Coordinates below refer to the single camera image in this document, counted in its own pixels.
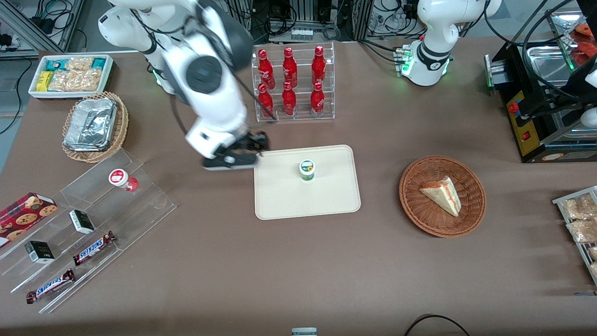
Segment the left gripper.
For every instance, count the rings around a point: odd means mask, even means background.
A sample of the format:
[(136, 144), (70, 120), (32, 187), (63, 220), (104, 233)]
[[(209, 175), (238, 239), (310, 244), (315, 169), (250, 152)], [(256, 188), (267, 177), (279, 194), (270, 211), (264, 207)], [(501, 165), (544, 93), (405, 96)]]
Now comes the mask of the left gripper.
[(597, 62), (591, 57), (569, 77), (565, 94), (552, 91), (532, 91), (524, 94), (519, 102), (521, 118), (537, 118), (561, 111), (582, 111), (580, 121), (585, 127), (597, 126)]

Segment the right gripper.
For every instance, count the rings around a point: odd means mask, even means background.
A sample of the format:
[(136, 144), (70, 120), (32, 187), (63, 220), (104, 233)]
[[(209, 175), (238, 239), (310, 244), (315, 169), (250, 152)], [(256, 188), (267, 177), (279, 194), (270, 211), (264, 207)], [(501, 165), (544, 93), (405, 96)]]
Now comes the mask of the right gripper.
[(248, 134), (247, 117), (235, 119), (231, 128), (210, 124), (206, 118), (197, 119), (185, 135), (186, 142), (205, 159), (219, 155), (253, 155), (269, 151), (270, 141), (265, 132)]

